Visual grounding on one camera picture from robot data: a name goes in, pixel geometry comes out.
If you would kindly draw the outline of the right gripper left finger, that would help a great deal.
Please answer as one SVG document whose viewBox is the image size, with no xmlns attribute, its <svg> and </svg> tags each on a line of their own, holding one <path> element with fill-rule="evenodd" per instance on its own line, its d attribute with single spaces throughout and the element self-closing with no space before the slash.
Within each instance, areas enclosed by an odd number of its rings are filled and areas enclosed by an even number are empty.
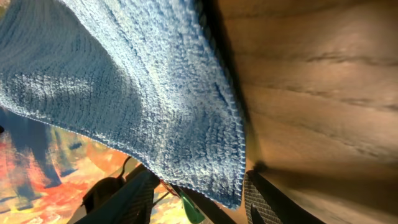
<svg viewBox="0 0 398 224">
<path fill-rule="evenodd" d="M 149 170 L 138 173 L 98 209 L 79 219 L 77 224 L 148 224 L 154 189 L 159 178 Z"/>
</svg>

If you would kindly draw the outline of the blue microfiber cloth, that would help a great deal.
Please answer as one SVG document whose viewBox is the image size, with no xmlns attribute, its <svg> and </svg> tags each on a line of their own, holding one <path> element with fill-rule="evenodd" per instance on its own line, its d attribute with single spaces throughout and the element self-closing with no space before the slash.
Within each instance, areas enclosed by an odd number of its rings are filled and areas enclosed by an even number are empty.
<svg viewBox="0 0 398 224">
<path fill-rule="evenodd" d="M 201 1 L 12 1 L 1 106 L 241 204 L 244 120 Z"/>
</svg>

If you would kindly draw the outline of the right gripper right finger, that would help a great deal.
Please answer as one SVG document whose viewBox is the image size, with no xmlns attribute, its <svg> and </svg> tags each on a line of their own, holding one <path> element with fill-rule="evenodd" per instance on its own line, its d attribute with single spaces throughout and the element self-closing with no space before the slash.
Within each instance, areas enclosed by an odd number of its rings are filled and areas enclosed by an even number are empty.
<svg viewBox="0 0 398 224">
<path fill-rule="evenodd" d="M 249 224 L 323 224 L 254 170 L 245 173 L 243 187 Z"/>
</svg>

